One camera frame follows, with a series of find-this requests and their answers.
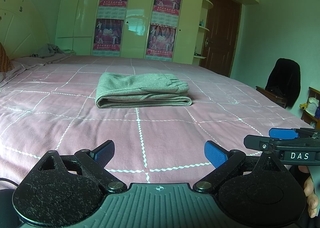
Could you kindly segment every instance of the gray blanket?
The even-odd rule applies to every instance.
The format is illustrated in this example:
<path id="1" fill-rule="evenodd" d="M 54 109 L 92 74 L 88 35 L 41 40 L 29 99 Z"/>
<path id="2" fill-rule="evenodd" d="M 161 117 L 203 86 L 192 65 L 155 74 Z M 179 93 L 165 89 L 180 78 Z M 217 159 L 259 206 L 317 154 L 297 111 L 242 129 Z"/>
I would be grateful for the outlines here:
<path id="1" fill-rule="evenodd" d="M 173 74 L 121 75 L 103 73 L 99 79 L 96 105 L 104 108 L 190 106 L 189 86 Z"/>
<path id="2" fill-rule="evenodd" d="M 38 51 L 33 53 L 31 57 L 46 58 L 53 56 L 55 53 L 63 53 L 63 51 L 61 51 L 58 46 L 47 43 L 44 46 L 42 46 Z"/>

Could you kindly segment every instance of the door handle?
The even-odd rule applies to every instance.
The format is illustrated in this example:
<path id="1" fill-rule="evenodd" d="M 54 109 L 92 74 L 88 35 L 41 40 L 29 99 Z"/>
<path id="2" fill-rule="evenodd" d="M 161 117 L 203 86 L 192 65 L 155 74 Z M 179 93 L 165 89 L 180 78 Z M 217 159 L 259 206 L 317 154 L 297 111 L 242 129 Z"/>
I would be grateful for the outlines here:
<path id="1" fill-rule="evenodd" d="M 207 47 L 209 43 L 213 43 L 213 41 L 209 41 L 209 37 L 205 40 L 204 46 Z"/>

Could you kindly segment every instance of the curved shelf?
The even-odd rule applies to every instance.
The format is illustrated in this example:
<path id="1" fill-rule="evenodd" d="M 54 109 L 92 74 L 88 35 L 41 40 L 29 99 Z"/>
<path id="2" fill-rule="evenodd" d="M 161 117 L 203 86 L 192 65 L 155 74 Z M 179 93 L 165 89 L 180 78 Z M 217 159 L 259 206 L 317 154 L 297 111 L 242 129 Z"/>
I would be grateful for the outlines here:
<path id="1" fill-rule="evenodd" d="M 201 26 L 201 25 L 199 25 L 199 31 L 208 31 L 208 32 L 210 32 L 210 30 L 208 29 L 208 28 L 205 28 L 205 27 L 203 27 L 203 26 Z"/>
<path id="2" fill-rule="evenodd" d="M 206 57 L 194 55 L 194 58 L 205 59 Z"/>
<path id="3" fill-rule="evenodd" d="M 211 9 L 213 4 L 209 0 L 202 0 L 202 8 Z"/>

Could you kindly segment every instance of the black jacket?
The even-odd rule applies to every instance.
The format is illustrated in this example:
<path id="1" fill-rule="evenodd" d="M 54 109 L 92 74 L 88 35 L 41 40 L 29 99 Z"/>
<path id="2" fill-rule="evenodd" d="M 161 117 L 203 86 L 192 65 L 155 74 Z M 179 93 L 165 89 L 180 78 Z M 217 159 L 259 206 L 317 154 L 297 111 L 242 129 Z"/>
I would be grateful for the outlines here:
<path id="1" fill-rule="evenodd" d="M 266 90 L 287 98 L 286 107 L 292 107 L 300 94 L 300 66 L 290 59 L 280 58 L 273 68 Z"/>

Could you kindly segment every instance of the pillow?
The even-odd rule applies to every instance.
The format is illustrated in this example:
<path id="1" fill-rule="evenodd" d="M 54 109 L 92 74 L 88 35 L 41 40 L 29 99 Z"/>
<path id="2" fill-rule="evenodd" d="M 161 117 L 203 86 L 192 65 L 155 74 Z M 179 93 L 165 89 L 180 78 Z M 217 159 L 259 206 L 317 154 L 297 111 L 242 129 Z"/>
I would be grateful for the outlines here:
<path id="1" fill-rule="evenodd" d="M 0 72 L 6 73 L 13 68 L 14 67 L 12 66 L 7 53 L 5 52 L 3 45 L 0 43 Z"/>
<path id="2" fill-rule="evenodd" d="M 45 65 L 50 63 L 57 63 L 62 61 L 73 54 L 69 53 L 55 53 L 55 55 L 47 58 L 34 58 L 34 57 L 22 57 L 11 61 L 12 70 L 8 72 L 0 72 L 0 87 L 7 84 L 13 78 L 18 76 L 20 73 L 28 70 L 36 65 Z"/>

